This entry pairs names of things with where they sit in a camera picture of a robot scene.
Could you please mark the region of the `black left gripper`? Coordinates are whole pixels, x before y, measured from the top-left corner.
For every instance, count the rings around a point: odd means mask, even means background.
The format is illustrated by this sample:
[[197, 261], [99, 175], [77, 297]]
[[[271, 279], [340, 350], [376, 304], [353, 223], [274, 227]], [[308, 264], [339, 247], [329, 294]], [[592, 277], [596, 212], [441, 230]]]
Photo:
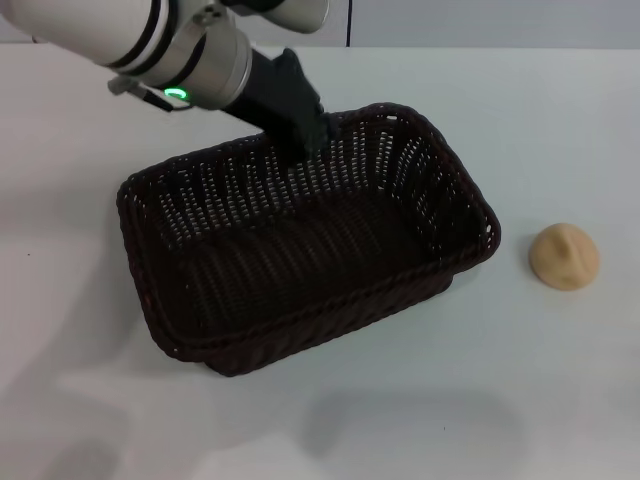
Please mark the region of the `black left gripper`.
[[307, 161], [340, 135], [341, 117], [324, 112], [320, 96], [289, 48], [275, 58], [254, 50], [244, 88], [223, 111], [283, 137], [286, 163]]

